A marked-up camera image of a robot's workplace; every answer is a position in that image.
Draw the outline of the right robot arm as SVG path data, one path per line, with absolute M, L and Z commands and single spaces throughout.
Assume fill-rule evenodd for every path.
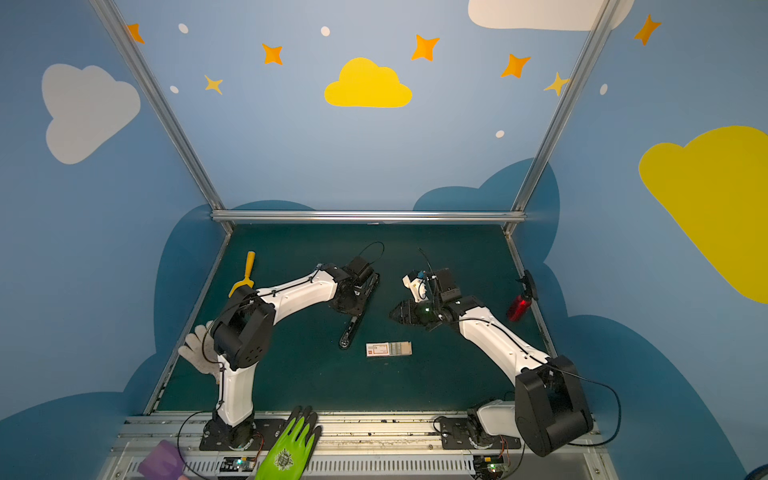
M 465 296 L 449 269 L 411 271 L 402 278 L 411 297 L 390 318 L 404 325 L 451 327 L 484 352 L 514 384 L 514 399 L 490 401 L 470 413 L 478 443 L 516 436 L 545 457 L 593 429 L 575 365 L 534 348 L 498 320 L 477 297 Z

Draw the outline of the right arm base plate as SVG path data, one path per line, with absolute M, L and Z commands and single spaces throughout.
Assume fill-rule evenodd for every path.
M 438 416 L 432 422 L 444 450 L 521 450 L 518 437 L 490 435 L 475 418 Z

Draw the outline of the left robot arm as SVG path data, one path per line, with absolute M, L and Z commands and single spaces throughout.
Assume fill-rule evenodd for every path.
M 380 275 L 357 256 L 347 265 L 320 264 L 313 272 L 282 285 L 255 289 L 249 279 L 236 284 L 208 336 L 222 367 L 217 405 L 202 434 L 203 451 L 245 451 L 261 435 L 252 401 L 255 369 L 266 355 L 278 322 L 305 308 L 327 303 L 350 317 L 339 347 L 350 348 Z

